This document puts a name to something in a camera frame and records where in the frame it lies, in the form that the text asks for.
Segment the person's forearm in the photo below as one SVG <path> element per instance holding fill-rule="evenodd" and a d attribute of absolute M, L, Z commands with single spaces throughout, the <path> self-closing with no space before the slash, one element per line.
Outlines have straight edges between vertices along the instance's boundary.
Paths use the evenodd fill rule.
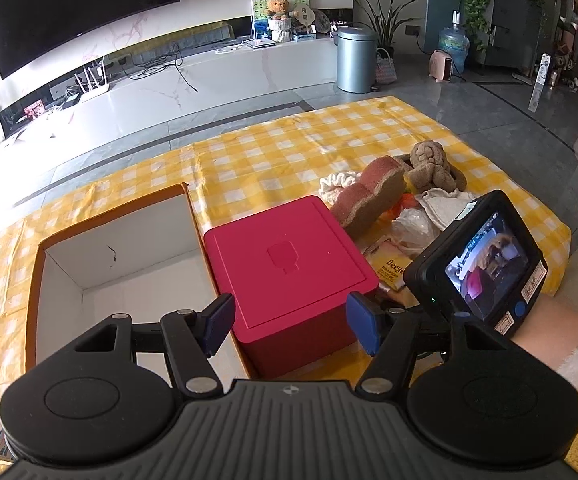
<path fill-rule="evenodd" d="M 541 295 L 512 341 L 557 370 L 578 348 L 578 312 L 554 297 Z"/>

